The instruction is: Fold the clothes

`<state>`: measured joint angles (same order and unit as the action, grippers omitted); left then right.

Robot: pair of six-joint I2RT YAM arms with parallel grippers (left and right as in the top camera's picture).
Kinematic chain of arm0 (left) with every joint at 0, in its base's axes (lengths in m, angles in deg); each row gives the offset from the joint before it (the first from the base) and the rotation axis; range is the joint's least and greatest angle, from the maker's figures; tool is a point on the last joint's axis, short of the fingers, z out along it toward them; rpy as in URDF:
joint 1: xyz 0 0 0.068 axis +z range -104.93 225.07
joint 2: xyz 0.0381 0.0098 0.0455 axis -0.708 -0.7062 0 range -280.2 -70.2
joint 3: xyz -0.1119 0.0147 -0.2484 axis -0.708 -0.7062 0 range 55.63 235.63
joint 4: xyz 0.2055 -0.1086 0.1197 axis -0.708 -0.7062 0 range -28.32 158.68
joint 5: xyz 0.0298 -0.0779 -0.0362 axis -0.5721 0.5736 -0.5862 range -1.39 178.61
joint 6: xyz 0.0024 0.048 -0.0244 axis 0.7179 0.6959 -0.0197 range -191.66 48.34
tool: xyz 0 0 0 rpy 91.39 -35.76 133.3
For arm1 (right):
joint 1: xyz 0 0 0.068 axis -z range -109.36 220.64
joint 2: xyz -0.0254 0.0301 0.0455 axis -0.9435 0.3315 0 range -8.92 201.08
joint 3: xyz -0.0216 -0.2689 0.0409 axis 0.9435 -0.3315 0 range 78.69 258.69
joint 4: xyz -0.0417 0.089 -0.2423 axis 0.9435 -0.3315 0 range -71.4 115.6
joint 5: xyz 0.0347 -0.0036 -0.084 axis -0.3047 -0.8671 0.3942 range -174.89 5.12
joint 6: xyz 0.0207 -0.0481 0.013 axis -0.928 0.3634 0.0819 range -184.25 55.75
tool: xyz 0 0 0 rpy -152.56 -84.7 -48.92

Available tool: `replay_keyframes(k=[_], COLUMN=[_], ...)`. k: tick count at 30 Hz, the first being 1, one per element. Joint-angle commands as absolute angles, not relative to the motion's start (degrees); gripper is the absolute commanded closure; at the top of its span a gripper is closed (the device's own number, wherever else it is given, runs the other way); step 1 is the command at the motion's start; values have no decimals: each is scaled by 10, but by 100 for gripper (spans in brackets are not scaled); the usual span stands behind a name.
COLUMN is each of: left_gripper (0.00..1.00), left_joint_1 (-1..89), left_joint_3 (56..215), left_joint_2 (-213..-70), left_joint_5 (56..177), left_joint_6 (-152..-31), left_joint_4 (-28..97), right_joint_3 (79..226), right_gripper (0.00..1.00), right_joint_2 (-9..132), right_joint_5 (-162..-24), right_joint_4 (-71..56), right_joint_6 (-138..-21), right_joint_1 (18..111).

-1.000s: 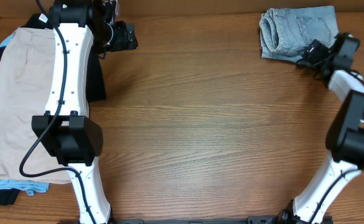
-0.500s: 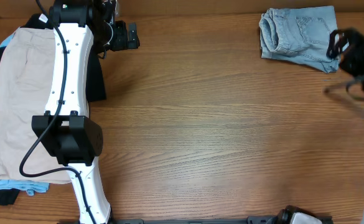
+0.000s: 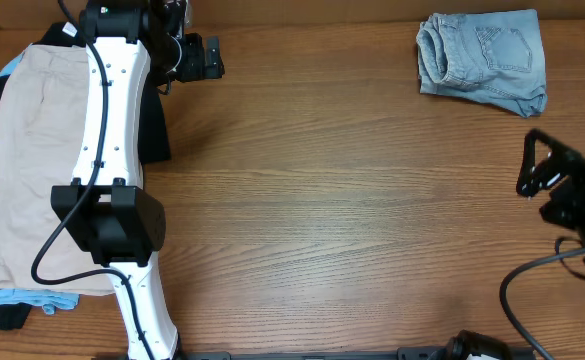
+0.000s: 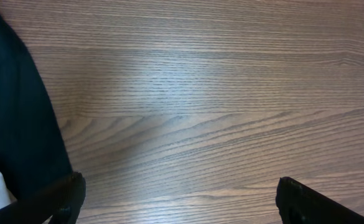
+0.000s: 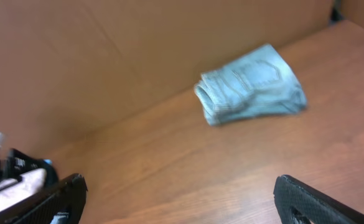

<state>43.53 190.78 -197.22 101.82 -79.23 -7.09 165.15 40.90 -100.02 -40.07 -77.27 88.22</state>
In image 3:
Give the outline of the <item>light blue denim shorts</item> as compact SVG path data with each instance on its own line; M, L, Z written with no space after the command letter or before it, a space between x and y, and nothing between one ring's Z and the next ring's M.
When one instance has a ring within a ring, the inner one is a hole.
M416 35L420 92L495 105L523 118L547 105L546 63L534 9L434 13Z

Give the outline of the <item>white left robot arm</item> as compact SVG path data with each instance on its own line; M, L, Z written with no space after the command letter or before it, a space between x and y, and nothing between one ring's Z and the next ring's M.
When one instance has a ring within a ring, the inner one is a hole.
M51 190L60 223L39 250L31 276L53 242L67 231L96 269L67 282L105 275L124 321L128 359L182 359L170 318L158 254L166 234L163 205L144 189L139 157L142 96L173 82L219 79L219 41L186 32L190 4L173 1L90 1L70 23L85 44L89 83L84 134L71 182Z

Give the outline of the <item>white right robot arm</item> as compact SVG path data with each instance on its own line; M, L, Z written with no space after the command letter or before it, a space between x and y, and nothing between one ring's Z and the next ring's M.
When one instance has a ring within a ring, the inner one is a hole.
M511 282L526 271L553 262L564 264L567 258L578 256L585 263L585 157L542 130L532 129L524 138L516 192L521 197L533 198L541 191L549 193L549 200L539 208L542 219L576 232L578 237L574 241L579 247L563 252L561 245L567 239L559 237L555 240L553 255L518 266L500 284L502 310L530 348L514 349L496 338L463 330L452 337L445 348L433 352L432 359L531 359L536 354L544 359L552 357L516 318L507 293ZM569 273L585 281L585 274L574 270Z

